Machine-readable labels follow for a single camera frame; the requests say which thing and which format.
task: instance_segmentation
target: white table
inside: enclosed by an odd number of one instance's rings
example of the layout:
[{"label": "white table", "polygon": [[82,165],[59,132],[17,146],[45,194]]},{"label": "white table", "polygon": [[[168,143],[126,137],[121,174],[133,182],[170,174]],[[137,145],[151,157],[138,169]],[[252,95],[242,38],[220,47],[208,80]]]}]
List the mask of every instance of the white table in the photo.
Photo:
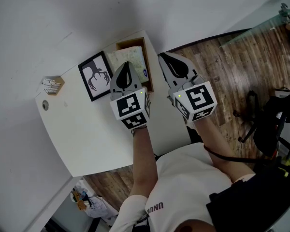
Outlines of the white table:
[{"label": "white table", "polygon": [[[146,32],[140,31],[120,41],[140,37],[145,39],[154,87],[149,96],[148,130],[154,152],[161,155],[191,141],[180,112],[166,98],[168,85]],[[112,52],[116,44],[103,50]],[[36,103],[46,130],[71,175],[95,174],[133,164],[132,135],[115,119],[110,95],[91,102],[77,66],[62,78],[65,85],[57,96],[40,93]],[[49,103],[48,111],[42,108],[43,100]]]}]

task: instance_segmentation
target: black strap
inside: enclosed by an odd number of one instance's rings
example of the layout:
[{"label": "black strap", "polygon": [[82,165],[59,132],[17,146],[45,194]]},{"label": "black strap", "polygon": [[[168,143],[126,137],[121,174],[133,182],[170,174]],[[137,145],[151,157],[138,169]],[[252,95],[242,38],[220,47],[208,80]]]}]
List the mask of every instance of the black strap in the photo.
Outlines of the black strap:
[{"label": "black strap", "polygon": [[[149,221],[148,221],[149,215],[146,214],[146,217],[140,219],[139,221],[137,221],[137,224],[134,224],[132,232],[150,232],[150,226],[149,226]],[[141,225],[141,226],[136,226],[141,222],[144,222],[145,220],[147,220],[146,225]]]},{"label": "black strap", "polygon": [[206,149],[209,153],[213,154],[216,157],[219,157],[220,159],[223,160],[228,160],[228,161],[235,161],[235,162],[244,162],[244,163],[261,163],[261,164],[265,164],[268,165],[271,162],[273,162],[273,160],[271,159],[252,159],[252,158],[241,158],[241,157],[226,157],[226,156],[222,156],[214,151],[211,151],[208,147],[206,147],[204,145],[204,149]]}]

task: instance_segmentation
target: antler drawing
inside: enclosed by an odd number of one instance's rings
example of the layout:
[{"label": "antler drawing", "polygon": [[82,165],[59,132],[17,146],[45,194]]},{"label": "antler drawing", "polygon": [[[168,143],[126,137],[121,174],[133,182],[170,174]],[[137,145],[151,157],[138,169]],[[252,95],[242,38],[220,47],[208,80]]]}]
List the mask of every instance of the antler drawing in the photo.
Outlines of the antler drawing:
[{"label": "antler drawing", "polygon": [[104,75],[104,80],[106,80],[106,85],[108,85],[108,83],[110,82],[110,77],[108,76],[107,72],[103,72],[100,68],[97,68],[97,66],[96,66],[94,61],[92,61],[91,64],[92,65],[90,65],[88,67],[90,67],[91,70],[92,70],[92,77],[89,78],[88,85],[90,86],[91,89],[93,89],[94,91],[97,91],[97,89],[94,87],[94,85],[92,84],[92,81],[91,81],[92,78],[96,79],[95,74],[99,74],[99,76],[101,76],[101,74],[103,74]]}]

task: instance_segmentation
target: open box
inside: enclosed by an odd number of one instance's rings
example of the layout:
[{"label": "open box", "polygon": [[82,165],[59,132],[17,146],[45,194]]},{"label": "open box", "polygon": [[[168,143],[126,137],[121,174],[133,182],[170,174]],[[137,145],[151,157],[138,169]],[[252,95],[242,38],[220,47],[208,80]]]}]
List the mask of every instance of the open box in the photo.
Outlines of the open box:
[{"label": "open box", "polygon": [[145,66],[146,66],[147,73],[148,73],[148,81],[142,83],[142,86],[146,87],[147,91],[149,93],[154,92],[154,88],[153,88],[153,84],[152,84],[152,80],[151,80],[151,75],[150,75],[150,68],[149,68],[149,64],[148,64],[148,58],[147,58],[147,52],[146,52],[146,46],[145,46],[144,38],[137,38],[137,39],[133,39],[133,40],[122,41],[122,42],[116,43],[116,49],[117,50],[129,48],[129,47],[132,47],[132,46],[141,46],[142,47],[142,53],[143,53],[143,56],[144,56]]},{"label": "open box", "polygon": [[57,89],[55,94],[48,94],[48,95],[57,95],[59,91],[61,90],[62,86],[64,85],[64,80],[62,79],[61,76],[54,78],[55,83],[60,83],[61,85]]}]

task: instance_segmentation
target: cable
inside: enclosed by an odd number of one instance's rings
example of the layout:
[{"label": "cable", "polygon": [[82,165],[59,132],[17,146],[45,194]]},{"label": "cable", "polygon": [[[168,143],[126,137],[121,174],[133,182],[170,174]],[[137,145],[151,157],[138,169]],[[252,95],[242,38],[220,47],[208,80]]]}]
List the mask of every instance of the cable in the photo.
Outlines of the cable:
[{"label": "cable", "polygon": [[209,153],[213,154],[214,156],[228,161],[235,161],[235,162],[243,162],[243,163],[261,163],[268,165],[269,163],[272,163],[273,160],[271,159],[252,159],[252,158],[241,158],[241,157],[226,157],[222,156],[214,151],[211,151],[208,147],[204,145],[204,149],[207,150]]}]

